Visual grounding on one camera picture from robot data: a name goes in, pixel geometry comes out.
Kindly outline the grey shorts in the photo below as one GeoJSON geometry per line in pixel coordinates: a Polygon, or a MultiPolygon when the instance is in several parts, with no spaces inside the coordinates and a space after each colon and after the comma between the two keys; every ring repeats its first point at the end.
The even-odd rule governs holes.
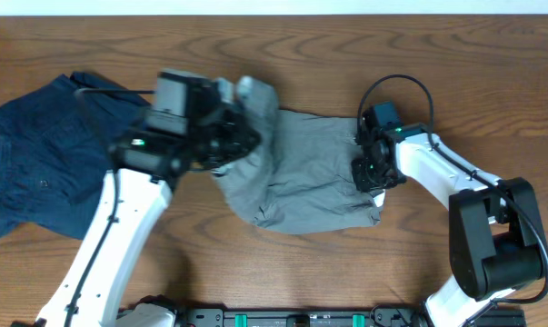
{"type": "Polygon", "coordinates": [[[288,234],[372,227],[385,193],[357,190],[351,168],[361,154],[351,117],[281,108],[274,88],[251,76],[234,84],[245,117],[261,136],[246,157],[212,171],[229,208],[243,221],[288,234]]]}

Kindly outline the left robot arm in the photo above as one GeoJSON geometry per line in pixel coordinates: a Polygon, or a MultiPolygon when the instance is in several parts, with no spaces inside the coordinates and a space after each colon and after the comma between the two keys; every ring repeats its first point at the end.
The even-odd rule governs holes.
{"type": "Polygon", "coordinates": [[[94,218],[65,278],[36,326],[175,326],[178,311],[152,298],[121,300],[150,232],[180,178],[246,157],[259,144],[249,124],[250,78],[237,83],[165,69],[141,120],[111,143],[112,168],[94,218]]]}

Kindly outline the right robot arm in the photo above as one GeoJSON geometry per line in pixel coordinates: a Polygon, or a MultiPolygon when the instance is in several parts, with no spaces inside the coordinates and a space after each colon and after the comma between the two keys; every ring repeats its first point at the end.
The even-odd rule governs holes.
{"type": "Polygon", "coordinates": [[[449,149],[430,124],[403,124],[392,103],[358,113],[355,141],[363,154],[352,173],[361,192],[413,179],[448,211],[452,275],[415,311],[392,308],[391,326],[517,325],[501,302],[532,282],[548,282],[548,247],[532,186],[486,173],[449,149]]]}

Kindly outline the folded navy blue shorts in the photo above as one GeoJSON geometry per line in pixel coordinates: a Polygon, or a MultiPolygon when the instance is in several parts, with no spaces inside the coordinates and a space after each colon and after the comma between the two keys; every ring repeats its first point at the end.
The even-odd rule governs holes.
{"type": "Polygon", "coordinates": [[[0,106],[0,238],[23,223],[85,237],[110,164],[80,112],[113,141],[149,105],[120,88],[73,72],[0,106]]]}

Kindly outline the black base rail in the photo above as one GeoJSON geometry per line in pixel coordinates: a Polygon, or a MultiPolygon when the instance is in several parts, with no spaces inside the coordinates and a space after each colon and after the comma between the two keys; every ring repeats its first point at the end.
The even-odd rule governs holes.
{"type": "Polygon", "coordinates": [[[228,310],[186,307],[164,297],[146,296],[118,313],[118,326],[175,327],[413,327],[430,326],[419,309],[378,305],[370,311],[228,310]]]}

